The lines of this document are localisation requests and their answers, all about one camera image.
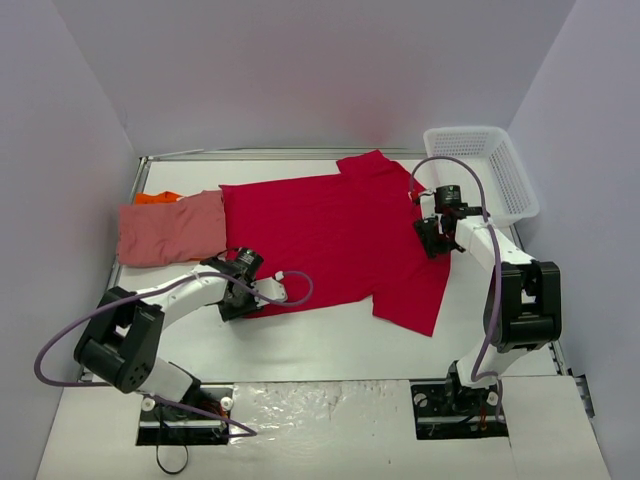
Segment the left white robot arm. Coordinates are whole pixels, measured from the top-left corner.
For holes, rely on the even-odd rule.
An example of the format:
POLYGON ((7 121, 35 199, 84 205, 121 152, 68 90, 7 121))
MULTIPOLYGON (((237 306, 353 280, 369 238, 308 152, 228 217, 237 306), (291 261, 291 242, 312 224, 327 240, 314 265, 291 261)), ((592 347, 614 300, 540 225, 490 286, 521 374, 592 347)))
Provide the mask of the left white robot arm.
POLYGON ((263 262, 255 251, 240 248, 231 260, 201 261, 183 284, 173 289, 163 285, 159 294, 149 289, 145 299, 121 287, 108 290, 99 305, 117 305, 91 318, 74 359, 122 393, 160 397, 179 418, 195 415, 213 398, 202 390, 199 379, 157 357, 162 331, 204 306, 217 307, 224 322, 259 311, 258 300, 248 290, 255 287, 263 262))

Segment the red t-shirt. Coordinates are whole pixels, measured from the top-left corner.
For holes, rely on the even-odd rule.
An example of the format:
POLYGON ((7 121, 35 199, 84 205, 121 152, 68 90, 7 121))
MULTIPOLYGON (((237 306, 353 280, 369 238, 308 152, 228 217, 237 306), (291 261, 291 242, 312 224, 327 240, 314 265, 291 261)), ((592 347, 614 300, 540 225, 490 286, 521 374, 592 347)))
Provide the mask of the red t-shirt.
POLYGON ((413 224, 409 172, 373 151, 337 161, 338 173, 222 185, 229 247, 264 259, 259 278, 304 272, 284 285, 300 310, 371 298, 374 316, 434 333, 449 256, 428 259, 413 224))

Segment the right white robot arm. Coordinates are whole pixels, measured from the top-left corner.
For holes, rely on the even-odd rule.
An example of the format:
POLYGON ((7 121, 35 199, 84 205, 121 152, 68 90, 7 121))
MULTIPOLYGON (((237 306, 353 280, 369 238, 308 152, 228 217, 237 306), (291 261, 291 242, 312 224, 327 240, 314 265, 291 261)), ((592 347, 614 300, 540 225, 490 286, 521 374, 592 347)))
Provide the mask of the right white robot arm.
POLYGON ((470 206, 462 200, 459 186, 441 186, 431 195, 434 213, 413 224, 427 257, 457 251, 470 255, 491 274, 484 336, 449 367, 438 411, 469 415, 492 397, 491 407, 498 412, 502 375, 517 360, 561 335, 560 269, 517 247, 493 226, 483 204, 470 206))

